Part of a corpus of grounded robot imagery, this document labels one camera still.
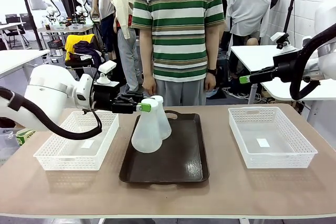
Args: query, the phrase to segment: yellow jacket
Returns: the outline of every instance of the yellow jacket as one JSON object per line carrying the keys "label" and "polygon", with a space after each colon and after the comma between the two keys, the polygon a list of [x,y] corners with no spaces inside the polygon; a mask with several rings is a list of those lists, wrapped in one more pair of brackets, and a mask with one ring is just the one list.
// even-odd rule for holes
{"label": "yellow jacket", "polygon": [[80,41],[87,41],[88,43],[92,42],[92,39],[95,35],[69,35],[67,38],[67,42],[65,43],[65,50],[67,51],[67,56],[65,58],[65,61],[70,60],[70,53],[74,53],[75,50],[73,46],[77,44]]}

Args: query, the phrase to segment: hand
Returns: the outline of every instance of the hand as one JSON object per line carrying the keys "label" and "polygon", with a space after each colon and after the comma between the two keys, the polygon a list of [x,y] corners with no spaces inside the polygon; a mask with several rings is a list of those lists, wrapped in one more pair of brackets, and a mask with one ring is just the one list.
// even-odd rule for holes
{"label": "hand", "polygon": [[117,22],[113,23],[113,31],[114,33],[117,33]]}
{"label": "hand", "polygon": [[145,76],[142,86],[146,89],[149,95],[154,95],[156,93],[156,82],[154,77]]}
{"label": "hand", "polygon": [[231,76],[233,79],[238,79],[238,76],[237,76],[235,73],[232,73],[231,71],[230,71],[230,76]]}
{"label": "hand", "polygon": [[212,73],[207,73],[205,77],[205,87],[206,91],[213,91],[216,87],[216,77]]}

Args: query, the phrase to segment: plastic bottle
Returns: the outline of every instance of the plastic bottle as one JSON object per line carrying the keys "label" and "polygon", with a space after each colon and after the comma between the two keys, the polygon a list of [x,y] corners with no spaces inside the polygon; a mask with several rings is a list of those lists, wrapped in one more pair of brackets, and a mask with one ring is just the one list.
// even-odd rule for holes
{"label": "plastic bottle", "polygon": [[141,112],[140,119],[132,136],[132,145],[138,152],[153,153],[162,145],[157,117],[159,103],[151,98],[143,99],[141,103],[149,104],[151,111]]}
{"label": "plastic bottle", "polygon": [[158,121],[159,121],[159,130],[160,130],[160,137],[162,140],[167,139],[172,134],[172,128],[170,127],[168,118],[166,116],[166,113],[163,109],[163,97],[159,95],[155,95],[151,97],[152,99],[155,99],[159,103],[158,108]]}

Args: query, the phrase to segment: black tray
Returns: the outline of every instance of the black tray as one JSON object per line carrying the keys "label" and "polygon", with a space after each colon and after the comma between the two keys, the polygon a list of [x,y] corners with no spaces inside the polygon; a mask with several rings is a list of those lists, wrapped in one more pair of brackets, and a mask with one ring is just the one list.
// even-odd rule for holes
{"label": "black tray", "polygon": [[177,119],[169,118],[171,136],[163,140],[158,151],[150,154],[138,152],[130,141],[120,170],[121,181],[181,184],[208,180],[209,168],[199,115],[180,114],[175,111],[166,113],[177,115]]}

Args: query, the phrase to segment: green striped shirt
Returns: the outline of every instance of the green striped shirt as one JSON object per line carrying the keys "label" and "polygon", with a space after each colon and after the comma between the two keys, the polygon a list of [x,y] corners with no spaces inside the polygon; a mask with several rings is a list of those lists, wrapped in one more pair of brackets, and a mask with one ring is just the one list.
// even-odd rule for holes
{"label": "green striped shirt", "polygon": [[205,27],[224,22],[222,0],[135,0],[134,28],[152,29],[154,78],[187,82],[206,76]]}

